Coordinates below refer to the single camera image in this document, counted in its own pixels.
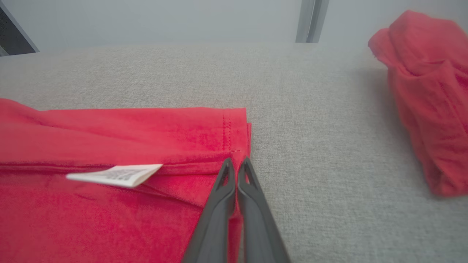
white wall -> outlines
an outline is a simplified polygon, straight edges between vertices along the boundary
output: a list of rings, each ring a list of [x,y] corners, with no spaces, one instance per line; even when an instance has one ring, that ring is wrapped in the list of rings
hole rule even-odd
[[[40,51],[108,44],[295,42],[301,0],[2,0]]]
[[[468,0],[330,0],[319,43],[364,48],[405,10],[456,21],[468,32]]]

red cloth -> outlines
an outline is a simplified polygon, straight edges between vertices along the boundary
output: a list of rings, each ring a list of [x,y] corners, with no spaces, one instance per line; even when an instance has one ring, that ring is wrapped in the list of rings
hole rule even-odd
[[[36,111],[0,99],[0,261],[180,262],[225,158],[250,152],[245,109]],[[66,173],[164,166],[125,189]],[[237,262],[242,219],[230,219]]]
[[[468,194],[468,37],[453,21],[407,11],[369,41],[432,192]]]

gray table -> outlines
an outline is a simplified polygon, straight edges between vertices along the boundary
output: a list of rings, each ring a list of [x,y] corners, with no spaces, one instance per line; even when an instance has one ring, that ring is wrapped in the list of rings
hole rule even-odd
[[[313,44],[98,47],[0,58],[39,110],[246,107],[252,161],[293,262],[468,262],[468,199],[434,197],[362,52]]]

white tag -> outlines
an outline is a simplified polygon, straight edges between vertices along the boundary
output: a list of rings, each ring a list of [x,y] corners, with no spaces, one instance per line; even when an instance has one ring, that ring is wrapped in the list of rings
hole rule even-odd
[[[135,187],[153,175],[162,164],[124,165],[93,173],[67,174],[70,180]]]

folded red garment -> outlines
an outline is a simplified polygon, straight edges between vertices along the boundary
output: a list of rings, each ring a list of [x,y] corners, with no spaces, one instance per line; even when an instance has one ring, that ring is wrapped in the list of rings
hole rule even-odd
[[[250,152],[245,109],[36,111],[0,99],[0,261],[180,262],[224,159]],[[163,167],[134,189],[70,181]],[[229,222],[237,262],[242,218]]]

